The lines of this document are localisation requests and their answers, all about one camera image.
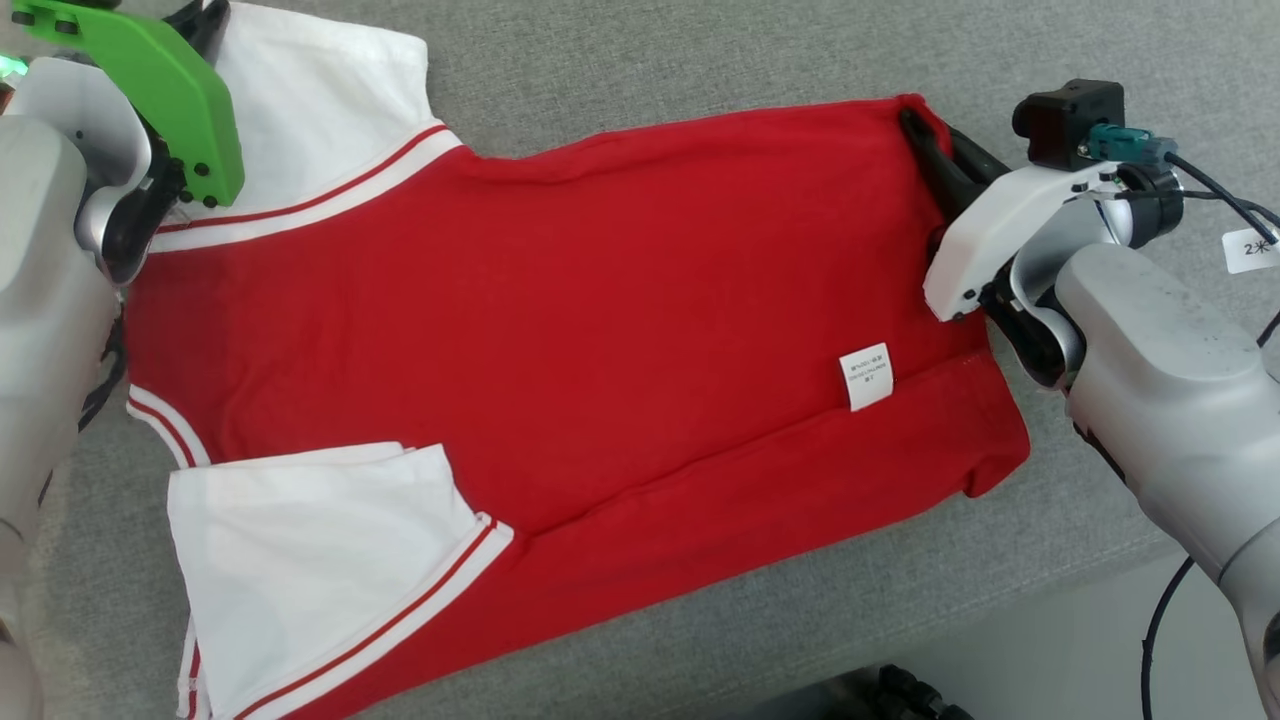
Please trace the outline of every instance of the white tag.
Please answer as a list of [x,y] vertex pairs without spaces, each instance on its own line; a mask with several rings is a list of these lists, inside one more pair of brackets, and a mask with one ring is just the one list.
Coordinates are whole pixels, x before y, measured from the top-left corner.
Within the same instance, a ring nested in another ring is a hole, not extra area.
[[845,355],[840,359],[840,369],[845,373],[850,410],[861,410],[893,395],[893,366],[883,342]]
[[1233,275],[1280,265],[1280,245],[1271,245],[1253,228],[1224,234],[1222,252],[1226,254],[1226,272]]

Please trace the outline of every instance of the teal connector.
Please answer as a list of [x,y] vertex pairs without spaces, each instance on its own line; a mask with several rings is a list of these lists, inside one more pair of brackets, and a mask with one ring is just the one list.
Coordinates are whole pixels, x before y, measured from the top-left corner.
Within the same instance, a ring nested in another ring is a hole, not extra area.
[[12,74],[27,74],[27,63],[18,58],[6,58],[0,55],[0,79],[5,79]]
[[1178,152],[1171,137],[1156,137],[1151,131],[1120,126],[1093,126],[1085,141],[1088,156],[1112,163],[1133,163],[1167,169],[1165,155]]

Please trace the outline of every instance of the white label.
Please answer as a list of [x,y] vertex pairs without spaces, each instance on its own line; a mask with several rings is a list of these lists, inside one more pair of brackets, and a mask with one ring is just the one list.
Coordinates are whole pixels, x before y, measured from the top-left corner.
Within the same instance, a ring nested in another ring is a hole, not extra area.
[[861,410],[893,395],[893,366],[883,342],[845,355],[840,359],[840,369],[845,373],[850,410]]
[[1233,275],[1280,265],[1280,245],[1271,245],[1253,228],[1224,234],[1222,252],[1226,254],[1226,272]]

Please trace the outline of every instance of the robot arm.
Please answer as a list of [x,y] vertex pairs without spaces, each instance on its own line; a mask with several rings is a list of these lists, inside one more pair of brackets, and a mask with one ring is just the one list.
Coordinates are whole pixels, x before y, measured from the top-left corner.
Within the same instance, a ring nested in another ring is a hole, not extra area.
[[[964,191],[925,297],[942,320],[984,309],[1028,375],[1066,396],[1075,432],[1235,607],[1263,707],[1280,719],[1280,383],[1245,331],[1134,250],[1181,219],[1176,193],[1149,191],[1180,186],[1169,168],[1089,160],[1105,122],[1124,122],[1115,83],[1030,96],[1014,124],[1037,164],[969,173],[989,187]],[[909,118],[904,129],[934,192],[954,187],[932,138]],[[955,149],[956,164],[972,152]],[[1148,192],[1117,199],[1125,190]]]
[[84,192],[83,156],[47,123],[0,117],[0,717],[38,717],[33,678],[13,641],[17,582],[36,536],[40,489],[70,455],[84,396],[115,318],[111,283],[74,241]]
[[227,88],[202,59],[227,0],[193,0],[165,22],[59,0],[14,10],[102,67],[42,58],[0,117],[0,158],[20,169],[0,173],[0,720],[36,720],[17,584],[41,491],[97,382],[115,287],[137,275],[175,201],[230,204],[243,167]]

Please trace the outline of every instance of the gray table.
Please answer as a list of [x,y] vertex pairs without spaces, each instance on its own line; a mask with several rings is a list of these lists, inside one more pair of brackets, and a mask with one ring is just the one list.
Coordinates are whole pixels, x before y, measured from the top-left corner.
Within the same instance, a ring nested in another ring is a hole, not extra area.
[[[127,3],[160,14],[178,0]],[[1009,114],[1071,77],[1123,82],[1129,120],[1172,135],[1240,195],[1280,206],[1274,0],[357,0],[283,3],[421,35],[433,108],[481,152],[767,105],[923,92],[1014,164]],[[0,42],[29,50],[12,28]],[[1276,275],[1229,277],[1190,208],[1148,252],[1245,327]],[[1115,573],[1167,541],[1070,432],[1061,401],[997,351],[1034,442],[978,501],[840,543],[463,671],[370,717],[705,717],[873,662],[1034,593]],[[166,533],[172,461],[113,405],[54,486],[26,593],[50,716],[165,717],[186,601]]]

